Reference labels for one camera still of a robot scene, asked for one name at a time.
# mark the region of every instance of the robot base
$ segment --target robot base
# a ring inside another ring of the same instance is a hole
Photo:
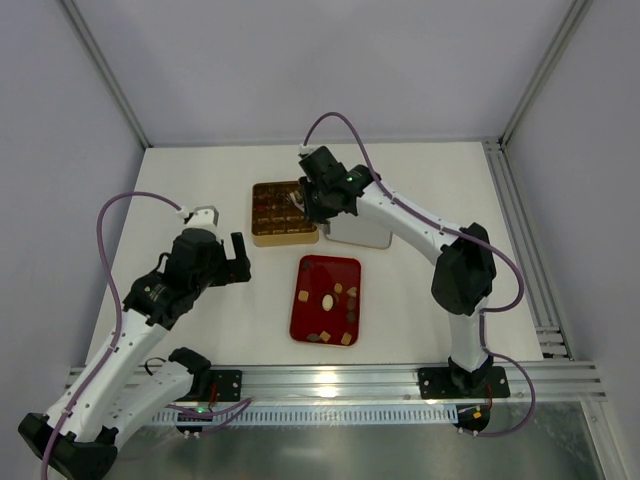
[[[509,382],[504,368],[493,366],[490,357],[475,372],[464,372],[468,378],[464,385],[460,382],[459,367],[449,361],[448,367],[425,367],[418,370],[420,398],[423,400],[459,400],[461,398],[486,398],[487,385],[491,387],[493,398],[509,398]]]

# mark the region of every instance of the food item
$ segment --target food item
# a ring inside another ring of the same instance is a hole
[[[327,294],[322,298],[322,309],[325,312],[330,311],[333,308],[333,295]]]

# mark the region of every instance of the metal frame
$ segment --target metal frame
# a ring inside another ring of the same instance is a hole
[[[511,364],[504,366],[512,396],[495,399],[496,403],[528,403],[529,387]],[[242,396],[258,405],[372,405],[372,404],[451,404],[469,403],[469,399],[422,400],[418,388],[420,364],[397,365],[282,365],[219,366],[242,370]],[[523,362],[531,376],[540,402],[570,402],[590,399],[605,401],[606,394],[593,362],[548,360]],[[73,368],[67,380],[71,385],[83,368]],[[125,392],[148,378],[138,368],[127,383]],[[184,403],[197,406],[197,403]]]
[[[537,327],[536,333],[544,358],[571,360],[560,327]]]
[[[501,145],[508,145],[513,138],[520,122],[546,84],[592,3],[593,0],[573,0],[507,122],[504,133],[500,137]]]
[[[511,166],[497,141],[484,142],[483,146],[516,260],[525,277],[527,299],[536,326],[561,327],[558,302],[547,276],[542,255],[538,250]]]
[[[89,26],[82,17],[82,14],[80,13],[80,10],[78,9],[75,1],[57,0],[57,2],[60,5],[62,13],[65,17],[67,17],[69,25],[71,25],[71,29],[78,37],[78,40],[80,40],[80,43],[82,44],[85,52],[93,63],[93,66],[96,69],[96,73],[98,74],[98,76],[100,76],[100,79],[107,88],[107,91],[111,94],[129,128],[138,139],[140,146],[143,149],[151,147],[151,143],[144,133],[142,125],[138,121],[136,114],[131,108],[127,97],[122,91],[118,80],[113,74],[109,63],[107,62],[107,59],[102,53],[102,50],[100,50],[98,42],[96,42],[93,34],[91,33],[91,30],[89,30]]]
[[[631,452],[624,451],[616,441],[616,438],[620,437],[617,434],[617,422],[611,404],[582,402],[581,405],[605,477],[635,478],[625,461],[626,458],[630,458]]]

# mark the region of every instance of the gray wall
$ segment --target gray wall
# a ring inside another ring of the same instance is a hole
[[[636,0],[594,2],[509,148],[563,300],[571,345],[597,362],[635,452],[639,26]]]
[[[77,3],[158,145],[497,136],[570,0]]]
[[[0,465],[23,479],[38,462],[16,428],[83,360],[105,285],[96,215],[134,185],[142,150],[56,2],[2,2],[0,65]]]

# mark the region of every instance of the white table surface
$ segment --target white table surface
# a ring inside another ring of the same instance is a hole
[[[355,145],[329,145],[347,168],[362,163]],[[482,145],[474,143],[372,144],[376,170],[406,197],[468,226],[478,222],[491,242],[513,258]],[[136,190],[165,195],[189,207],[216,205],[219,233],[233,256],[229,234],[242,231],[251,260],[249,283],[208,289],[149,356],[166,357],[186,346],[214,364],[383,364],[444,362],[451,339],[446,312],[431,297],[433,267],[398,237],[388,250],[328,242],[258,248],[250,227],[251,187],[302,175],[296,146],[158,148],[147,150]],[[171,250],[182,224],[167,205],[131,202],[113,265],[121,296]],[[352,257],[362,264],[360,336],[347,348],[298,343],[289,321],[299,259],[307,254]],[[496,258],[498,275],[489,305],[516,293],[515,279]],[[111,331],[114,307],[105,292],[90,358]],[[488,316],[489,346],[518,360],[541,360],[526,301]]]

